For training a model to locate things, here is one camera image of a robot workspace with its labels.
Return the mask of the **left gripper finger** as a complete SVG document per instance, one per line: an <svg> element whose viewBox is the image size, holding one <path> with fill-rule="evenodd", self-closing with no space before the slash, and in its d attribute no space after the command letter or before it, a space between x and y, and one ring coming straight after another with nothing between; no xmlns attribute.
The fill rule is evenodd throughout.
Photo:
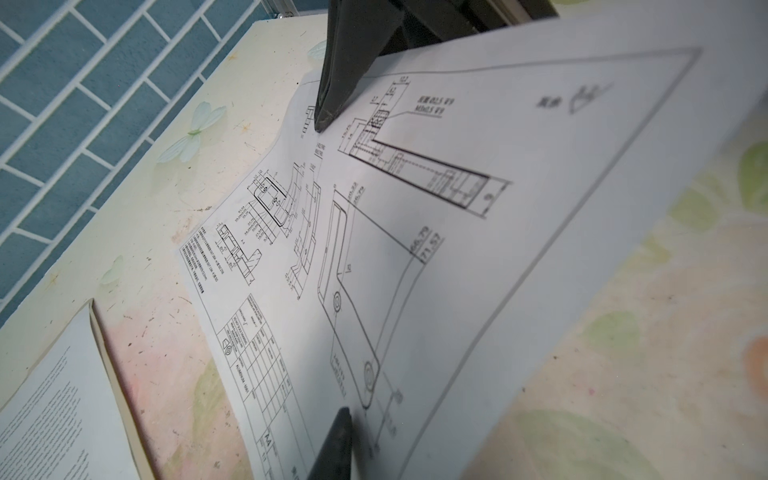
<svg viewBox="0 0 768 480"><path fill-rule="evenodd" d="M348 407L338 410L308 480L350 480L352 474L354 426Z"/></svg>

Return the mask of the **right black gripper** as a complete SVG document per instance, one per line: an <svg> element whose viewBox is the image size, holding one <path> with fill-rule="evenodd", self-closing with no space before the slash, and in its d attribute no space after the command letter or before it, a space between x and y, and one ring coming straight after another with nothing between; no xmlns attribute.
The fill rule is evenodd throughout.
<svg viewBox="0 0 768 480"><path fill-rule="evenodd" d="M380 56L557 18L547 0L334 0L315 105L321 133Z"/></svg>

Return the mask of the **diagram paper sheet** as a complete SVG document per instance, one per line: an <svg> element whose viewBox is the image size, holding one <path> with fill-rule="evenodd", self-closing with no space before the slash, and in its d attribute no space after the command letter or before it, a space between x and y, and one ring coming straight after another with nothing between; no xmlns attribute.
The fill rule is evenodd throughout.
<svg viewBox="0 0 768 480"><path fill-rule="evenodd" d="M456 477L767 87L763 1L647 1L317 73L179 253L258 479L341 408L371 479Z"/></svg>

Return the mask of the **beige cardboard folder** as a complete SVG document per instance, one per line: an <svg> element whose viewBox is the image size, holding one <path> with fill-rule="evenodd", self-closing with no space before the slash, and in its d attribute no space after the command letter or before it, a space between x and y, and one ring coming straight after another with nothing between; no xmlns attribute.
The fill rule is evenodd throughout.
<svg viewBox="0 0 768 480"><path fill-rule="evenodd" d="M98 318L95 308L95 300L93 298L88 300L87 308L94 339L113 391L131 456L138 471L138 476L142 480L156 479L155 468L147 454L146 442L142 439L133 409L126 396L123 382L120 379L118 370L115 368L113 355L105 337L105 329Z"/></svg>

